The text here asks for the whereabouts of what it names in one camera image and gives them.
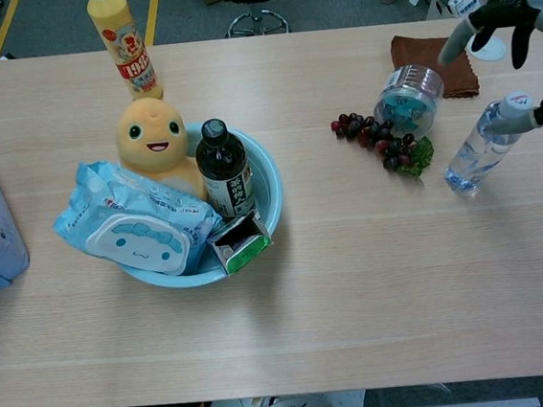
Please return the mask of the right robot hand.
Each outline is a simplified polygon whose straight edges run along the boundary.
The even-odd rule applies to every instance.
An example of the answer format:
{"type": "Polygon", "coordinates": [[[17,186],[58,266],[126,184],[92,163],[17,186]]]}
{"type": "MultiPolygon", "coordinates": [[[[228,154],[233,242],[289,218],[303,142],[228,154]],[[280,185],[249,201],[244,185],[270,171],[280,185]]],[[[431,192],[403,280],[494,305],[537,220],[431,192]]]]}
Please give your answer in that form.
{"type": "MultiPolygon", "coordinates": [[[[473,41],[472,50],[482,49],[495,30],[513,28],[511,39],[511,62],[513,68],[523,67],[530,37],[535,30],[543,33],[543,0],[502,0],[481,6],[469,14],[453,30],[445,41],[438,58],[440,65],[448,65],[461,54],[468,41],[473,41]]],[[[486,130],[494,134],[518,134],[543,125],[543,100],[526,115],[517,116],[497,124],[490,124],[486,130]]]]}

